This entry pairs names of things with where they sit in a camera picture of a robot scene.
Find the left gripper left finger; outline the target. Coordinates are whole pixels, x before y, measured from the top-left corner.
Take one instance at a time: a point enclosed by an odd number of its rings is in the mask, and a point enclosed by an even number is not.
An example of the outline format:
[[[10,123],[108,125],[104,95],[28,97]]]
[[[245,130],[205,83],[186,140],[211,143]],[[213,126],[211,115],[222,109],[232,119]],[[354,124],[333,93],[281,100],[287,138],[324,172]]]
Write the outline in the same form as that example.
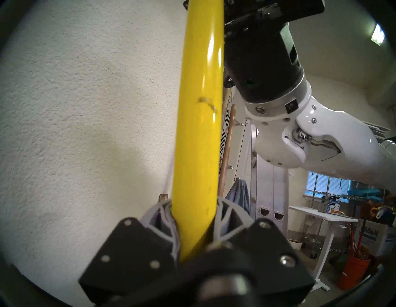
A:
[[[178,263],[180,240],[163,199],[140,219],[125,217],[112,230],[79,279],[88,299],[103,305],[126,296],[172,270]]]

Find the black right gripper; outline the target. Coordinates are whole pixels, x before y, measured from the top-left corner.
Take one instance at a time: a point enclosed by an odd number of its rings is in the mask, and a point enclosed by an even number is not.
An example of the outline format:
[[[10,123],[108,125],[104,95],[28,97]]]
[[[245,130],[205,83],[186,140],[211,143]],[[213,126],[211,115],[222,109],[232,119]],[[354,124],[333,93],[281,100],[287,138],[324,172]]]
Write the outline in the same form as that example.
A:
[[[249,103],[280,98],[303,78],[288,20],[265,12],[249,14],[277,2],[225,0],[224,64]],[[189,0],[185,0],[183,7],[188,10],[188,6]]]

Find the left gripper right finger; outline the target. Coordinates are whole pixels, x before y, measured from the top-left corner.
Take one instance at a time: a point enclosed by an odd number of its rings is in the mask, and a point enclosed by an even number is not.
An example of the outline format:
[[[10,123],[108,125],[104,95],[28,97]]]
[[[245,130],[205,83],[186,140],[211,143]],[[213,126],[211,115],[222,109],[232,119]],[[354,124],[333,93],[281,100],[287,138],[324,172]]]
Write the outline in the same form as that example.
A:
[[[253,220],[239,205],[217,198],[213,244],[235,249],[248,264],[248,276],[262,303],[298,305],[314,279],[275,223]]]

